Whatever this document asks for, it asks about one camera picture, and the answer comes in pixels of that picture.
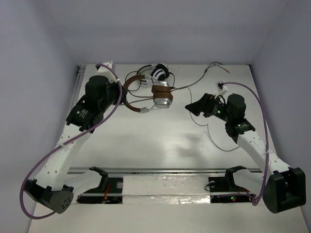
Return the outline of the brown silver headphones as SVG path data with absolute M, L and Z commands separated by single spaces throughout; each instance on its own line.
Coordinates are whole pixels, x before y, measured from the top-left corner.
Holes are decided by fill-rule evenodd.
M 129 78 L 123 84 L 124 91 L 135 81 L 144 79 L 148 84 L 152 84 L 151 92 L 153 94 L 154 107 L 157 109 L 168 109 L 173 102 L 173 95 L 170 85 L 165 81 L 159 81 L 150 75 L 135 75 Z

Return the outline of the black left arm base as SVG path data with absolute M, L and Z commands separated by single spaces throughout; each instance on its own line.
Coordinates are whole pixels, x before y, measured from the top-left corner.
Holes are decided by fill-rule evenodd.
M 108 173 L 99 167 L 91 167 L 101 176 L 99 184 L 87 189 L 77 198 L 79 204 L 122 204 L 123 177 L 109 177 Z

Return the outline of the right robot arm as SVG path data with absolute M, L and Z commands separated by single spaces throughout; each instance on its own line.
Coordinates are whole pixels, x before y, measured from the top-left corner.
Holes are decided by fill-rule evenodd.
M 253 194 L 253 205 L 263 200 L 274 214 L 306 204 L 306 175 L 297 167 L 293 168 L 270 151 L 255 127 L 245 118 L 244 97 L 231 94 L 226 103 L 218 97 L 205 93 L 198 101 L 185 108 L 195 116 L 217 117 L 225 122 L 228 136 L 243 149 L 263 172 L 260 180 L 254 180 L 243 166 L 226 170 L 225 187 L 235 191 L 239 187 Z

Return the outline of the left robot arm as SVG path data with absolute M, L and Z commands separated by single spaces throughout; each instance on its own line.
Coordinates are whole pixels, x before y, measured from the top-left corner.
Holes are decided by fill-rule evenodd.
M 79 196 L 95 189 L 109 188 L 108 173 L 93 166 L 74 178 L 66 178 L 71 163 L 90 139 L 95 129 L 105 123 L 120 105 L 123 87 L 118 77 L 95 75 L 85 85 L 85 94 L 78 100 L 66 118 L 63 133 L 55 148 L 45 155 L 24 178 L 19 204 L 26 216 L 33 216 L 24 204 L 24 195 L 51 210 L 51 214 L 65 212 Z

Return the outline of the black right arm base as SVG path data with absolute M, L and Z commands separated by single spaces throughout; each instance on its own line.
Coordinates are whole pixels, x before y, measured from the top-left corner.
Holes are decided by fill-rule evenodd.
M 211 203 L 251 203 L 254 194 L 234 182 L 233 174 L 244 170 L 245 167 L 236 166 L 228 168 L 222 177 L 209 177 L 204 189 L 210 193 Z

